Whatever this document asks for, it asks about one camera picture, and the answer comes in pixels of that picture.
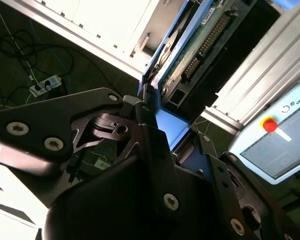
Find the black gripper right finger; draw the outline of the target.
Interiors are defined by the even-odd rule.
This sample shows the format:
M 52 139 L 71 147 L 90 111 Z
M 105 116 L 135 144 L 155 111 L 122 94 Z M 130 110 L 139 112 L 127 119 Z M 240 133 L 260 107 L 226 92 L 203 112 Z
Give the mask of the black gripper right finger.
M 232 153 L 215 155 L 212 140 L 196 135 L 203 165 L 199 170 L 212 188 L 221 240 L 300 240 L 300 229 L 252 172 Z

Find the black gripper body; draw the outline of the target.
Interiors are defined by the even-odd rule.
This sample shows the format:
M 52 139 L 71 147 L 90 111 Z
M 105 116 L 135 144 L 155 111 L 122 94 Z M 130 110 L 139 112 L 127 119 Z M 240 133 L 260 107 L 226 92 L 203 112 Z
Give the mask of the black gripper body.
M 240 205 L 226 166 L 204 175 L 175 167 L 178 220 L 158 213 L 145 164 L 133 156 L 64 191 L 50 207 L 44 240 L 235 240 Z

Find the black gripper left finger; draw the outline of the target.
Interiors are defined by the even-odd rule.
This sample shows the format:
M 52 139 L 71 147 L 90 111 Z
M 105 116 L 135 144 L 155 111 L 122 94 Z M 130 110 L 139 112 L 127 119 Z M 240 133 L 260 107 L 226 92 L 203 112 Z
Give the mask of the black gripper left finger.
M 0 163 L 33 175 L 59 174 L 74 153 L 104 139 L 122 144 L 110 167 L 131 157 L 141 160 L 154 209 L 178 220 L 181 186 L 151 91 L 143 99 L 121 98 L 99 88 L 0 111 Z

